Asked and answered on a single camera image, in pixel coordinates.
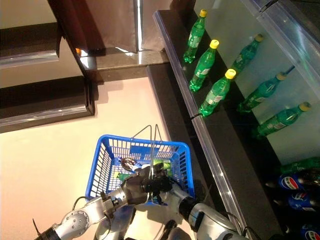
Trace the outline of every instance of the green soda bottle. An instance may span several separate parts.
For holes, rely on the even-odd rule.
[[[114,172],[114,175],[113,177],[115,179],[119,179],[121,182],[123,182],[127,177],[131,176],[131,174],[128,174],[128,173],[120,173],[118,171],[115,171]]]
[[[185,63],[192,63],[196,58],[195,56],[198,49],[198,45],[205,32],[206,16],[207,16],[207,10],[201,9],[199,13],[199,18],[191,29],[189,39],[187,42],[187,48],[183,55],[183,60]]]
[[[212,40],[207,51],[199,59],[198,64],[194,70],[194,75],[190,81],[189,89],[193,92],[198,91],[206,76],[208,75],[211,67],[215,63],[216,49],[219,46],[218,40]]]
[[[209,116],[214,111],[220,100],[225,99],[230,88],[230,81],[236,75],[236,71],[228,69],[224,77],[213,84],[210,92],[207,94],[204,102],[201,104],[199,113],[204,117]]]
[[[280,72],[274,78],[264,81],[256,90],[254,90],[243,102],[238,105],[236,110],[240,113],[251,112],[253,108],[274,94],[278,84],[285,80],[286,77],[286,74]]]
[[[259,43],[264,40],[264,37],[261,34],[257,34],[254,37],[254,40],[246,47],[244,47],[238,57],[233,62],[231,68],[239,74],[245,66],[247,66],[252,59],[254,59]]]
[[[320,169],[320,156],[309,157],[301,161],[283,165],[279,167],[276,172],[279,174],[291,174],[305,169]]]
[[[254,129],[252,136],[261,139],[262,137],[275,133],[293,124],[302,113],[308,112],[310,108],[311,104],[305,101],[297,107],[284,109]]]

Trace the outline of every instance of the plastic basket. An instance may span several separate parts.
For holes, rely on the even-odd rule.
[[[153,141],[153,159],[170,160],[171,173],[183,190],[195,197],[189,147],[183,142]],[[101,192],[109,193],[120,187],[115,172],[130,174],[122,168],[117,158],[135,159],[140,164],[150,164],[152,142],[150,140],[103,135],[99,138],[91,166],[85,196],[95,198]]]

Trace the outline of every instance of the bottle label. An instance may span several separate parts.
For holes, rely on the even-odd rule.
[[[299,183],[298,176],[296,174],[281,175],[279,177],[278,183],[280,187],[284,189],[296,190],[304,189],[304,187]]]
[[[189,39],[188,39],[188,46],[191,48],[197,48],[199,43],[201,41],[201,37],[194,36],[190,33]]]
[[[258,103],[262,103],[265,99],[266,99],[265,97],[261,96],[261,97],[256,98],[255,101]]]
[[[195,74],[195,75],[196,75],[197,77],[200,77],[200,75],[206,76],[209,71],[210,71],[210,68],[205,68],[205,69],[203,69],[203,70],[198,69],[198,70],[196,71],[196,74]]]
[[[307,212],[315,212],[316,211],[312,207],[303,207],[302,210],[307,211]]]
[[[208,93],[208,95],[206,96],[205,100],[208,104],[212,105],[212,104],[218,104],[219,101],[223,98],[223,96],[219,96],[219,95],[214,95],[214,93],[212,91],[210,91]]]
[[[262,103],[266,98],[261,96],[261,94],[255,90],[253,91],[243,102],[243,108],[246,110],[251,110]]]
[[[295,210],[315,211],[306,192],[294,193],[288,197],[289,206]]]
[[[261,135],[266,136],[286,126],[287,125],[283,124],[282,122],[279,122],[277,116],[273,116],[272,118],[268,119],[263,124],[258,126],[258,131]]]
[[[286,125],[283,124],[282,122],[278,122],[276,124],[273,125],[273,127],[277,130],[284,128]]]
[[[242,54],[239,54],[239,56],[235,59],[235,62],[238,64],[243,60]]]
[[[305,240],[320,240],[320,233],[317,233],[317,232],[312,231],[312,230],[306,231],[303,234],[303,236],[304,236]]]

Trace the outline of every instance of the white floor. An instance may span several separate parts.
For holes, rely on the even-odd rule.
[[[105,82],[98,91],[95,116],[0,135],[1,239],[35,239],[32,218],[40,232],[60,223],[85,193],[101,135],[132,137],[146,125],[158,124],[162,139],[168,139],[148,78]],[[148,139],[150,133],[140,136]],[[157,240],[163,225],[150,219],[179,221],[164,207],[145,210],[137,211],[127,237]],[[191,232],[185,221],[181,228]],[[95,230],[93,226],[77,239],[92,240]]]

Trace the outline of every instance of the refrigerator shelf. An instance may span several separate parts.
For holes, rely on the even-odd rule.
[[[290,0],[241,1],[320,97],[319,3]]]
[[[185,64],[185,44],[192,23],[197,19],[196,14],[193,14],[186,26],[179,15],[171,10],[156,11],[153,17],[164,39],[177,84],[225,209],[235,214],[242,226],[254,228],[262,239],[281,233],[276,214],[266,195],[268,190],[261,184],[268,178],[266,173],[280,163],[268,140],[257,142],[251,139],[249,129],[258,124],[254,115],[239,117],[236,112],[236,105],[243,101],[237,85],[231,84],[226,99],[211,116],[202,118],[198,114],[212,84],[227,70],[218,52],[202,88],[197,93],[189,90],[189,80],[198,59],[209,46],[208,34],[205,32],[198,46],[196,60],[192,64]]]

